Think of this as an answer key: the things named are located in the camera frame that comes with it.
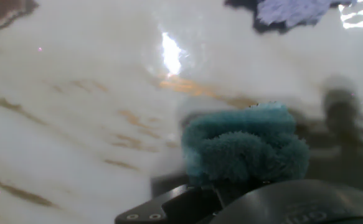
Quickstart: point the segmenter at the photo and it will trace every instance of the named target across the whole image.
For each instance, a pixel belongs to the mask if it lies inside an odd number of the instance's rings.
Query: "microfiber mop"
[[[125,211],[115,224],[363,224],[363,192],[299,180],[309,149],[294,131],[281,103],[193,118],[182,136],[192,182]]]
[[[302,179],[309,147],[281,103],[222,111],[192,120],[182,135],[187,174],[193,184]]]

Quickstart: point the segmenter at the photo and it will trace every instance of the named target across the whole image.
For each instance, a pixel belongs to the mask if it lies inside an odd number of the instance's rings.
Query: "marble surface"
[[[281,100],[321,132],[335,88],[363,114],[363,1],[283,35],[223,0],[38,3],[0,30],[0,224],[113,223],[182,169],[189,114]],[[341,150],[313,159],[363,182]]]

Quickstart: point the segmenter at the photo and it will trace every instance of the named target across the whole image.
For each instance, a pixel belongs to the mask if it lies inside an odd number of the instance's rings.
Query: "brown marble vein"
[[[49,200],[47,200],[39,195],[32,194],[32,193],[26,192],[21,189],[17,189],[10,185],[6,185],[2,182],[0,182],[0,188],[2,188],[4,191],[11,194],[12,196],[23,199],[27,202],[34,203],[36,205],[42,205],[45,207],[56,207],[55,204],[53,204]]]
[[[107,164],[122,167],[122,168],[125,168],[125,169],[131,169],[131,170],[139,171],[138,167],[132,166],[132,165],[127,164],[125,162],[113,161],[113,160],[110,160],[110,159],[105,159],[104,162],[106,162]]]
[[[173,76],[169,79],[162,81],[159,86],[162,88],[170,88],[176,92],[188,93],[192,96],[209,96],[217,100],[223,101],[226,104],[238,109],[244,109],[251,105],[257,104],[257,101],[244,96],[239,96],[236,98],[227,98],[224,96],[220,96],[215,93],[214,87],[204,86],[192,80],[185,80],[177,76]]]
[[[175,143],[175,142],[166,142],[166,146],[171,148],[171,149],[179,147],[179,145],[177,143]]]
[[[119,147],[126,147],[129,149],[136,149],[139,151],[148,151],[148,152],[157,152],[154,149],[151,148],[144,148],[142,145],[142,142],[138,139],[129,137],[129,136],[125,136],[122,134],[117,134],[116,137],[120,140],[124,140],[125,142],[116,142],[116,143],[112,143],[113,146],[119,146]]]
[[[156,139],[160,139],[161,138],[158,134],[153,133],[152,131],[147,130],[147,129],[140,129],[140,130],[138,130],[138,132],[140,132],[141,134],[145,134],[145,135],[151,136],[152,138],[156,138]]]
[[[73,84],[79,88],[86,90],[87,93],[91,93],[91,90],[89,90],[87,87],[83,86],[81,81],[74,81]]]
[[[118,113],[120,115],[124,116],[126,118],[127,122],[129,122],[132,125],[139,126],[139,127],[146,128],[146,129],[152,129],[152,127],[149,127],[149,126],[141,123],[140,118],[128,110],[119,110]]]
[[[53,88],[59,92],[59,93],[64,93],[64,91],[62,91],[62,89],[59,86],[53,86]]]
[[[41,119],[39,119],[39,118],[33,116],[32,114],[28,113],[27,111],[25,111],[21,105],[12,105],[12,104],[8,103],[8,101],[5,98],[0,98],[0,107],[9,109],[10,111],[23,115],[24,117],[26,117],[36,123],[47,125],[47,123],[45,123]]]

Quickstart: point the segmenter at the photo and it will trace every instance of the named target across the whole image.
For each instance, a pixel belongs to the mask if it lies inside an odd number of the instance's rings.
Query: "screw hole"
[[[160,214],[152,214],[149,216],[150,219],[158,219],[161,218],[162,216]]]
[[[137,219],[137,218],[138,218],[138,215],[137,214],[128,215],[126,217],[126,219],[129,219],[129,220],[134,220],[134,219]]]

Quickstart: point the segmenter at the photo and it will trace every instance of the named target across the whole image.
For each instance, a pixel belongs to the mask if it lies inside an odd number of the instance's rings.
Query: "teal microfiber pad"
[[[182,134],[187,174],[196,185],[302,179],[309,147],[295,129],[294,117],[279,102],[200,116]]]

